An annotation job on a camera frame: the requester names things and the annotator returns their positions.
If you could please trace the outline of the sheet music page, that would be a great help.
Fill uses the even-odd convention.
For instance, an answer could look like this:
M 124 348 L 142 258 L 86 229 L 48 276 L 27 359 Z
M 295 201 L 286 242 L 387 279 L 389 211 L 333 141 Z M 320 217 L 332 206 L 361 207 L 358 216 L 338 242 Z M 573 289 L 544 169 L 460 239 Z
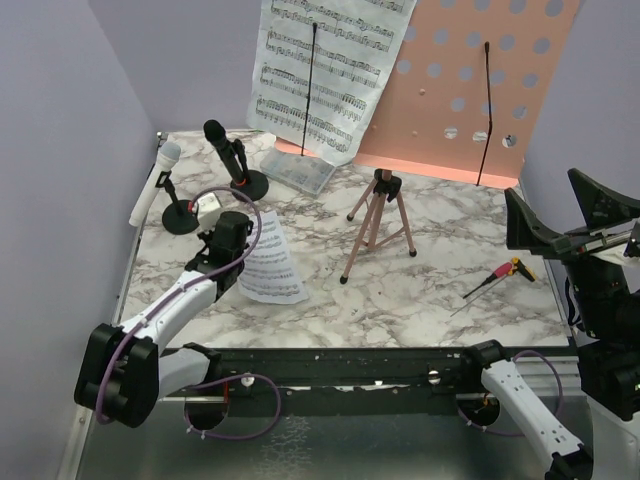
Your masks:
M 262 213 L 261 219 L 260 239 L 245 259 L 238 278 L 240 294 L 274 305 L 295 305 L 308 300 L 277 213 Z
M 248 126 L 334 166 L 352 162 L 415 7 L 413 1 L 262 2 Z

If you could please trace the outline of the pink music stand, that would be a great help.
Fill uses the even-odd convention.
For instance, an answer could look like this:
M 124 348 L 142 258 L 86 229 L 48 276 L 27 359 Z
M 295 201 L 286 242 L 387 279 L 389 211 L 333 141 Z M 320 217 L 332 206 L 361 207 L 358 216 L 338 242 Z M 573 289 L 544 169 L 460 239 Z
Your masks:
M 355 164 L 505 189 L 578 1 L 421 1 Z

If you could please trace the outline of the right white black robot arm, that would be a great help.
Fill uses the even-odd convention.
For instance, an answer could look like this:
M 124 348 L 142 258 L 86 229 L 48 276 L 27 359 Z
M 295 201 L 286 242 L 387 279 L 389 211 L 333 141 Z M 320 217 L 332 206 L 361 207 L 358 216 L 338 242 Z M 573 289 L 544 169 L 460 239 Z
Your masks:
M 571 307 L 582 321 L 576 345 L 579 388 L 588 405 L 591 442 L 567 429 L 527 383 L 497 341 L 464 349 L 461 383 L 495 398 L 529 442 L 548 479 L 639 476 L 639 294 L 623 270 L 639 263 L 639 202 L 576 168 L 568 172 L 584 225 L 556 232 L 507 189 L 506 245 L 566 270 Z

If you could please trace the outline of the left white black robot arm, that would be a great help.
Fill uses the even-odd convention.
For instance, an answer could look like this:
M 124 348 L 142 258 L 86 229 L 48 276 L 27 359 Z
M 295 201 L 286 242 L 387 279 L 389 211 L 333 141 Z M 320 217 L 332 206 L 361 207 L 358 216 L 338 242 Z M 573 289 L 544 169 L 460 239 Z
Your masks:
M 119 326 L 100 324 L 90 334 L 74 390 L 76 404 L 94 411 L 101 424 L 140 426 L 156 402 L 189 384 L 206 395 L 220 385 L 221 371 L 204 347 L 189 344 L 163 359 L 170 341 L 201 311 L 235 285 L 244 269 L 254 222 L 226 211 L 204 247 L 178 280 L 151 306 Z

